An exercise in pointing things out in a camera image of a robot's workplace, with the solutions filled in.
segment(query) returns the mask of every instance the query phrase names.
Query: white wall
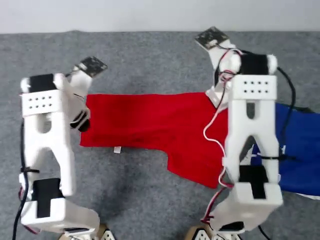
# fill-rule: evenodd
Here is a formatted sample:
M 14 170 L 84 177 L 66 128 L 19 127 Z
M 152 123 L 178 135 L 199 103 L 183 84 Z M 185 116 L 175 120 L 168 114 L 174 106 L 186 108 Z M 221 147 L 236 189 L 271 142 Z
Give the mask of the white wall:
M 2 0 L 0 33 L 320 30 L 320 0 Z

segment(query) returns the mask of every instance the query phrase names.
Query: wooden block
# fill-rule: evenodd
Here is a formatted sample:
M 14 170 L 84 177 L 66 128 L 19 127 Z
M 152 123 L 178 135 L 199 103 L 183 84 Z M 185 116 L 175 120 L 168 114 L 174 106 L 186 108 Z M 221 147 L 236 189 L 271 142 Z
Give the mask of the wooden block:
M 212 235 L 211 235 L 211 231 L 209 230 L 209 227 L 207 225 L 198 225 L 198 226 L 193 226 L 189 229 L 189 231 L 185 235 L 184 240 L 196 240 L 196 236 L 199 230 L 204 230 L 207 236 L 209 237 L 209 239 L 211 239 Z

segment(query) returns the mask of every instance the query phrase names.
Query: red cloth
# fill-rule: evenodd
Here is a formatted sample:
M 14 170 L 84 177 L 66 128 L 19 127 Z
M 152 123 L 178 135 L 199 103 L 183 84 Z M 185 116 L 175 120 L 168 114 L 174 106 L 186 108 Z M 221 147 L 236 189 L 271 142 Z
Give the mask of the red cloth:
M 91 127 L 81 134 L 81 146 L 161 150 L 168 155 L 167 168 L 172 173 L 210 188 L 217 186 L 223 153 L 203 136 L 216 112 L 204 93 L 89 94 L 86 104 Z M 227 120 L 224 110 L 207 136 L 224 144 Z

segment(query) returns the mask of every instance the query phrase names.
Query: blue fabric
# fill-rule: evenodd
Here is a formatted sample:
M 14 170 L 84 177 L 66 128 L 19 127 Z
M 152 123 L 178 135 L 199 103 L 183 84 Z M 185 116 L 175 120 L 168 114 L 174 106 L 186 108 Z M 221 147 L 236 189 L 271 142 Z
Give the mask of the blue fabric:
M 289 107 L 276 104 L 276 136 L 280 139 Z M 259 153 L 255 144 L 253 154 Z M 303 113 L 293 110 L 286 128 L 285 152 L 296 160 L 283 160 L 279 163 L 282 190 L 320 196 L 320 114 Z M 261 164 L 261 157 L 252 157 L 251 164 Z

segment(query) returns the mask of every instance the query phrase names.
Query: gray carpet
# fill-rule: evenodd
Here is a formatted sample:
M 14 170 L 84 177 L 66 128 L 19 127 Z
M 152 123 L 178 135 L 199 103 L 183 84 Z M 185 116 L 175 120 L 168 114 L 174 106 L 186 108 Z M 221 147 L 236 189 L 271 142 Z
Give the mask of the gray carpet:
M 94 80 L 91 93 L 147 94 L 203 92 L 212 84 L 208 54 L 194 32 L 84 33 L 0 35 L 0 235 L 11 239 L 19 205 L 20 79 L 44 73 L 66 73 L 79 60 L 95 55 L 109 66 Z M 292 77 L 297 104 L 320 111 L 320 32 L 230 32 L 242 49 L 269 53 Z M 279 78 L 278 101 L 289 103 L 290 90 Z M 166 170 L 167 156 L 155 150 L 79 147 L 72 134 L 77 193 L 71 199 L 96 210 L 118 240 L 182 240 L 199 222 L 215 193 Z M 58 176 L 48 154 L 42 176 Z M 262 225 L 273 240 L 316 240 L 320 234 L 320 201 L 284 192 L 284 206 Z M 34 237 L 21 226 L 18 240 L 55 240 L 43 232 Z M 244 240 L 262 240 L 255 229 Z

